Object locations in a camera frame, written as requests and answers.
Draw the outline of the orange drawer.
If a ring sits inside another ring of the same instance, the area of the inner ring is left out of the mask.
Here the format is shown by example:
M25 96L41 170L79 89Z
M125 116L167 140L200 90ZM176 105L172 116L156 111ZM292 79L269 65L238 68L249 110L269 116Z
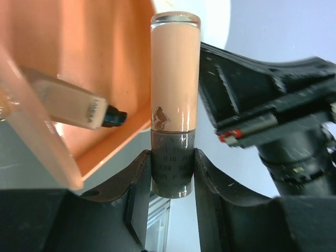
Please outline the orange drawer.
M1 1L1 188L71 190L150 123L151 1ZM52 122L19 68L127 113L97 130Z

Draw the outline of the peach tube grey cap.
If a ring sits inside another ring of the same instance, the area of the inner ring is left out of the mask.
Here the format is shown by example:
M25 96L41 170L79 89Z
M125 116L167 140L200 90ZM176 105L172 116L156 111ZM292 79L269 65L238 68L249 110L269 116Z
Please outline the peach tube grey cap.
M188 12L151 19L152 190L164 198L192 191L201 20Z

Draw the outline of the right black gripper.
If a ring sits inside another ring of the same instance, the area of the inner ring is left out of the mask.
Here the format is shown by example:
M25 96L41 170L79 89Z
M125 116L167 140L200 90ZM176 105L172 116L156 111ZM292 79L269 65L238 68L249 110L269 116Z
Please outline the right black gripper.
M199 92L221 142L261 145L332 121L335 64L319 57L264 62L201 43Z

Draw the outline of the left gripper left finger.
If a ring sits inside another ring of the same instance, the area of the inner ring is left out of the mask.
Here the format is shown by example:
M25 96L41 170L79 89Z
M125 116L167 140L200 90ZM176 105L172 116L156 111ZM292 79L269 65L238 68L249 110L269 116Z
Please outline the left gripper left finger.
M1 251L144 251L150 152L82 195L1 191Z

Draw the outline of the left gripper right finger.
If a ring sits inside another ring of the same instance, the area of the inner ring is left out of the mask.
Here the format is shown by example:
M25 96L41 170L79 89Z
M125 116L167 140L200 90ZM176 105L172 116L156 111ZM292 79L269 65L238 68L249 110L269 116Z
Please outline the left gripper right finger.
M218 169L195 150L202 251L335 251L335 197L268 198Z

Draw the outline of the peach bottle black cap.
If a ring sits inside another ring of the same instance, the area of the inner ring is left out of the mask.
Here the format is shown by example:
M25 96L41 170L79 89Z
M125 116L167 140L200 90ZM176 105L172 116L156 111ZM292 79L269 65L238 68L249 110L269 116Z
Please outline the peach bottle black cap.
M20 70L53 121L96 130L119 127L127 119L106 98L35 69Z

